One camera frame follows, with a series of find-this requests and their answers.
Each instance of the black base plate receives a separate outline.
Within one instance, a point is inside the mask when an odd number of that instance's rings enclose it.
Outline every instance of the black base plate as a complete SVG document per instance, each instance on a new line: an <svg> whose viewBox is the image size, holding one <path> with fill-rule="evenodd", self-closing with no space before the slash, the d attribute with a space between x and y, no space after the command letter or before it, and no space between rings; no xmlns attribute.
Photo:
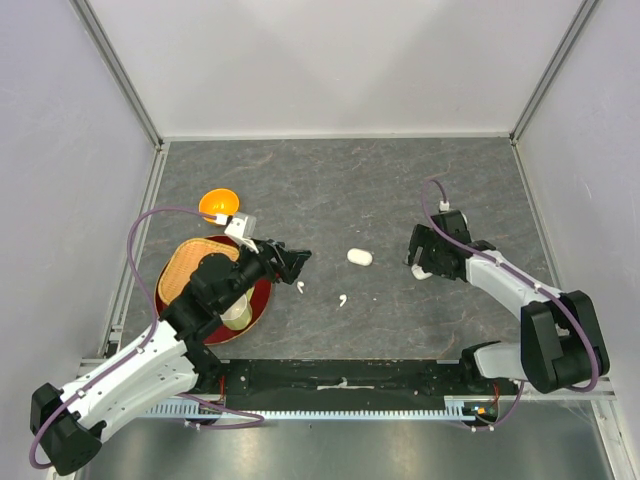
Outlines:
<svg viewBox="0 0 640 480"><path fill-rule="evenodd" d="M464 380L456 362L436 360L230 360L226 405L253 411L441 410L448 395L515 395L505 379ZM346 381L349 387L336 387Z"/></svg>

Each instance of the gray floor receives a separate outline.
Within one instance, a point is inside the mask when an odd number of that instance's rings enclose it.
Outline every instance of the gray floor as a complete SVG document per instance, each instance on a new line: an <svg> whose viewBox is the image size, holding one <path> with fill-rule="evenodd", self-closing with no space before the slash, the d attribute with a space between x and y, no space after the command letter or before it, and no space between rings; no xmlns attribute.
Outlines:
<svg viewBox="0 0 640 480"><path fill-rule="evenodd" d="M402 264L422 222L424 177L443 174L452 206L475 239L549 281L540 240L507 139L220 141L173 143L156 205L197 207L228 187L258 218L256 238L313 251L305 294L278 285L264 317L215 349L222 358L457 358L462 348L518 338L519 324L488 295L460 281L417 282ZM432 197L435 205L437 197ZM174 249L218 233L184 214L152 219L140 264L150 286ZM368 268L346 252L374 252ZM346 305L338 307L341 294ZM124 341L149 323L134 291Z"/></svg>
<svg viewBox="0 0 640 480"><path fill-rule="evenodd" d="M588 402L523 404L493 433L406 421L281 421L196 432L136 420L80 480L608 480Z"/></svg>

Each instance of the orange bowl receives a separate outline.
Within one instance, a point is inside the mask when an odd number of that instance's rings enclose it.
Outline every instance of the orange bowl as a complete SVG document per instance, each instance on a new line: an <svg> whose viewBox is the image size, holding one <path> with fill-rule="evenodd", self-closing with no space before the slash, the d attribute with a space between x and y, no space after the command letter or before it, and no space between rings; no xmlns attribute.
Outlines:
<svg viewBox="0 0 640 480"><path fill-rule="evenodd" d="M240 199L235 192L228 188L216 188L205 194L200 200L198 210L202 213L208 213L209 215L216 215L223 213L225 215L233 215L238 211L240 207ZM205 218L209 223L214 223L213 220Z"/></svg>

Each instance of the red tray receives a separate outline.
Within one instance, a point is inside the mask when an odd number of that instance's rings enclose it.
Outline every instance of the red tray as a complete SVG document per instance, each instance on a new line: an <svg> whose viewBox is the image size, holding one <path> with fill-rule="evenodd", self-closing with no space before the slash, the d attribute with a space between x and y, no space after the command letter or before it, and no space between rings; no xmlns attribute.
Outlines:
<svg viewBox="0 0 640 480"><path fill-rule="evenodd" d="M224 243L225 245L231 245L233 247L237 246L233 240L231 240L229 237L226 237L224 235L215 235L213 237L207 237L207 239L213 240L215 242ZM164 273L164 270L166 268L167 268L167 265L165 265L164 268L162 269L162 273L160 273L160 277L162 277L162 274ZM242 330L231 330L230 328L227 328L224 325L222 325L221 327L218 327L218 329L215 332L213 332L211 335L207 337L207 339L204 341L204 344L219 345L221 343L230 342L234 338L239 337L240 335L248 331L251 327L253 327L256 324L256 322L260 320L260 317L264 313L265 308L267 308L267 304L269 303L269 297L271 296L271 287L272 287L271 282L268 280L265 280L264 278L258 281L258 283L256 283L255 289L253 290L253 295L251 296L251 300L249 301L251 305L251 321L249 322L249 325L246 326L246 328ZM160 296L158 295L157 282L156 282L155 300L156 300L156 311L158 312L158 315L159 315L165 308L167 308L167 305L160 299Z"/></svg>

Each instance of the small white item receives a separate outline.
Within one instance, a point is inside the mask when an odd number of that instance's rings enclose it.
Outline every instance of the small white item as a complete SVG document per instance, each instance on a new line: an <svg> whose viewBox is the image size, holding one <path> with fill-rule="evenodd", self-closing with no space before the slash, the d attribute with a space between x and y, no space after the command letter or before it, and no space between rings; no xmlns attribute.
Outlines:
<svg viewBox="0 0 640 480"><path fill-rule="evenodd" d="M426 280L433 275L433 273L431 272L425 272L424 270L422 270L422 267L419 265L413 265L411 267L411 273L413 273L413 276L416 278L416 280Z"/></svg>
<svg viewBox="0 0 640 480"><path fill-rule="evenodd" d="M338 389L344 389L344 390L358 390L361 388L364 388L367 390L375 389L374 386L369 386L369 385L349 385L349 382L344 377L342 377L341 380L342 381L338 385L318 385L316 389L317 390L328 390L330 388L338 388Z"/></svg>
<svg viewBox="0 0 640 480"><path fill-rule="evenodd" d="M224 213L216 213L215 217L216 218L213 220L213 223L216 225L226 226L229 221L229 215L225 215Z"/></svg>
<svg viewBox="0 0 640 480"><path fill-rule="evenodd" d="M356 265L368 267L373 263L373 255L361 248L352 248L347 252L347 260Z"/></svg>

